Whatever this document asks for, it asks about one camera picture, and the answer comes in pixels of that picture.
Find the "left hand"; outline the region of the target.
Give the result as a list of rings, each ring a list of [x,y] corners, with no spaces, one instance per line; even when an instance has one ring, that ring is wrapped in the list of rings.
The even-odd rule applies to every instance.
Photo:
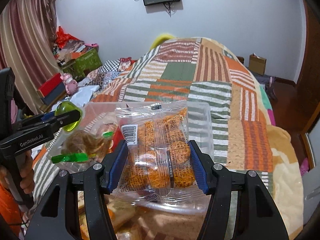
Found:
[[[31,150],[25,152],[25,162],[20,168],[20,175],[22,177],[22,181],[20,182],[20,187],[23,189],[23,191],[26,194],[32,193],[35,187],[35,181],[34,181],[33,158],[31,156]],[[7,169],[3,166],[1,166],[0,179],[1,179],[1,185],[8,190],[9,181],[7,176]]]

